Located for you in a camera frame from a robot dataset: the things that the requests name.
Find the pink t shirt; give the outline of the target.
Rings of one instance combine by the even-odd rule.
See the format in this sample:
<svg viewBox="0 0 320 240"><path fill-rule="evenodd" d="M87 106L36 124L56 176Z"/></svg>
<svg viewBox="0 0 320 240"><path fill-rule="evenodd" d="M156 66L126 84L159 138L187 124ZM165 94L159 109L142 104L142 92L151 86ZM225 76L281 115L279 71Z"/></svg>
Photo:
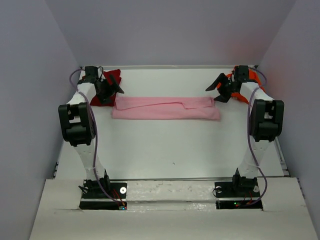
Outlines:
<svg viewBox="0 0 320 240"><path fill-rule="evenodd" d="M117 97L111 115L121 120L219 121L221 118L211 97Z"/></svg>

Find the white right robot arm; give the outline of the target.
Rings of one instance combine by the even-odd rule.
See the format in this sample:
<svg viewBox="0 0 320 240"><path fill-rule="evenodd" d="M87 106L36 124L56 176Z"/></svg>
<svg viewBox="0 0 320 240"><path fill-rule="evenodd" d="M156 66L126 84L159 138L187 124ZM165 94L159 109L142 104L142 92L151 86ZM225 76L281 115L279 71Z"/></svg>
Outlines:
<svg viewBox="0 0 320 240"><path fill-rule="evenodd" d="M265 92L267 79L255 67L236 65L230 74L221 73L205 90L216 90L216 102L231 98L247 104L247 150L233 180L254 181L270 144L282 133L285 104Z"/></svg>

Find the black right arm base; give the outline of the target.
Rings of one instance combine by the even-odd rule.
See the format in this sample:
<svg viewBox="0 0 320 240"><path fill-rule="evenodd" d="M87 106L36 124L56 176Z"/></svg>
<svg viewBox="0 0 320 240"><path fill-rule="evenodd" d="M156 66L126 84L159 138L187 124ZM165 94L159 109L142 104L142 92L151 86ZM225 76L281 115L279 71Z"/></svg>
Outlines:
<svg viewBox="0 0 320 240"><path fill-rule="evenodd" d="M232 180L215 182L212 194L218 210L263 208L258 179L240 176L238 172Z"/></svg>

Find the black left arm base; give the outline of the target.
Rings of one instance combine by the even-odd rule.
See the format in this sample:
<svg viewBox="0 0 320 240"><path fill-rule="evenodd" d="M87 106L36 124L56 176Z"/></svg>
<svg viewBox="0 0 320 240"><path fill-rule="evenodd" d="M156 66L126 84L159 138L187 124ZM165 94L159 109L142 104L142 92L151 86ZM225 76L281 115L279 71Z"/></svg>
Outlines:
<svg viewBox="0 0 320 240"><path fill-rule="evenodd" d="M127 210L126 181L110 181L107 175L96 180L84 180L78 188L81 190L79 208L81 210Z"/></svg>

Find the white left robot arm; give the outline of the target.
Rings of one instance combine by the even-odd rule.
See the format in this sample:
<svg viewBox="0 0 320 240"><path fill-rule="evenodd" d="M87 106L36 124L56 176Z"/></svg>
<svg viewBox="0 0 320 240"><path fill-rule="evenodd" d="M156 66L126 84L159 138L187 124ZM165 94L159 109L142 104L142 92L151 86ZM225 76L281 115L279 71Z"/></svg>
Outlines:
<svg viewBox="0 0 320 240"><path fill-rule="evenodd" d="M73 71L69 83L75 93L65 104L58 107L62 137L77 152L90 185L100 182L109 184L107 170L98 157L98 128L91 103L112 107L120 87L119 69L104 71L103 67L86 66Z"/></svg>

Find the dark red folded t shirt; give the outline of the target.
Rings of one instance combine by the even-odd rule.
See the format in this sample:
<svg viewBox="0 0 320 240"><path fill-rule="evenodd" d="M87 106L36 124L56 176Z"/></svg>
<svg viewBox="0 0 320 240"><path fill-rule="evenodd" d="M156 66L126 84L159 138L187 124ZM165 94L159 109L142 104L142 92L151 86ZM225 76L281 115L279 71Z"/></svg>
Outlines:
<svg viewBox="0 0 320 240"><path fill-rule="evenodd" d="M97 82L96 90L97 93L96 95L92 98L90 105L91 106L96 106L96 107L113 107L115 104L101 104L99 101L99 95L105 95L105 96L112 96L114 95L114 92L111 89L111 80L109 75L113 75L116 82L119 84L121 83L121 70L120 69L115 69L115 70L110 70L110 71L104 71L103 72L103 79L99 80Z"/></svg>

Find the orange t shirt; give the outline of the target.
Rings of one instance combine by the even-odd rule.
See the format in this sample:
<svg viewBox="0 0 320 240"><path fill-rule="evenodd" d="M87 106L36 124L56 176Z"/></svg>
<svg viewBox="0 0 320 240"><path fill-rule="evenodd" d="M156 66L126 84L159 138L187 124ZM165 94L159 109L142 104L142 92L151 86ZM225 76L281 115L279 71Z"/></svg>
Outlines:
<svg viewBox="0 0 320 240"><path fill-rule="evenodd" d="M248 82L242 83L240 94L246 98L246 100L239 100L241 102L249 103L250 101L254 100L264 100L264 101L271 101L270 98L260 86L260 80L256 72L253 71L252 68L249 68L249 80Z"/></svg>

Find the aluminium table front rail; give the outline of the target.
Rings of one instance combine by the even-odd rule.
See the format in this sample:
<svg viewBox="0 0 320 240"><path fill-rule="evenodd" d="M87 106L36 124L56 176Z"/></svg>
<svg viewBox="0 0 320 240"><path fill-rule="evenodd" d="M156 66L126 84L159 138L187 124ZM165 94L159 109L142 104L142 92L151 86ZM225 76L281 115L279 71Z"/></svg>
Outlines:
<svg viewBox="0 0 320 240"><path fill-rule="evenodd" d="M232 177L193 177L193 178L111 178L110 181L232 181Z"/></svg>

